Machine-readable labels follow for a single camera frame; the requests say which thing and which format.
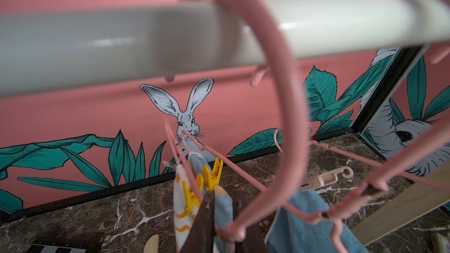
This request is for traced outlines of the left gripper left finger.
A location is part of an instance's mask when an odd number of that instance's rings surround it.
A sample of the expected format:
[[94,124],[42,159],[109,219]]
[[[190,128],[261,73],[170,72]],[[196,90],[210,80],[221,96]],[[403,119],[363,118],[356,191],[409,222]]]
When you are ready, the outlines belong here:
[[215,195],[213,191],[208,191],[200,205],[191,232],[179,253],[213,252],[215,236],[214,212]]

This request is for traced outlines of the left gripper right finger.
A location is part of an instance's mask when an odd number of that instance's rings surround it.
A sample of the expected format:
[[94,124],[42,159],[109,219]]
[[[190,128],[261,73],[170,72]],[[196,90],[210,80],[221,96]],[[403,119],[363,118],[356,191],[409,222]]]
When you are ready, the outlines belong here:
[[[232,195],[233,218],[238,215],[248,205],[248,199],[243,191],[235,191]],[[258,225],[255,223],[246,229],[246,239],[243,242],[235,243],[236,253],[269,253]]]

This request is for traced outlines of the white orange lion towel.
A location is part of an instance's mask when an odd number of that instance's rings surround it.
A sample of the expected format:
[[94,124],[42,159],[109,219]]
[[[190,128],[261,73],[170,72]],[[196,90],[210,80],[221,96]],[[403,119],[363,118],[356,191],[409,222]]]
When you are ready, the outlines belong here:
[[186,203],[183,191],[183,181],[186,181],[188,186],[191,188],[191,183],[184,166],[177,165],[173,183],[173,222],[177,253],[184,245],[196,218],[196,215],[193,218],[188,212],[185,211]]

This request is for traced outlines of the pink wire hanger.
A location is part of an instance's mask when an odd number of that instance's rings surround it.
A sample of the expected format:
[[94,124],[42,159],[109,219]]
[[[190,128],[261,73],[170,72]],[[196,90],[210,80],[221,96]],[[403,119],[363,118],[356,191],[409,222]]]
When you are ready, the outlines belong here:
[[[216,228],[216,235],[229,246],[246,239],[246,231],[254,223],[278,207],[288,207],[305,173],[309,160],[310,138],[303,126],[309,121],[309,108],[304,89],[297,82],[294,54],[279,31],[272,15],[260,0],[216,0],[238,14],[252,29],[266,56],[277,88],[282,124],[284,153],[272,184],[255,199],[226,228]],[[295,215],[309,224],[329,221],[333,224],[330,239],[336,250],[345,252],[341,242],[342,221],[358,211],[365,203],[388,192],[388,181],[407,166],[444,145],[450,138],[450,118],[439,124],[402,150],[394,159],[372,173],[356,190],[327,212],[311,216],[295,211]]]

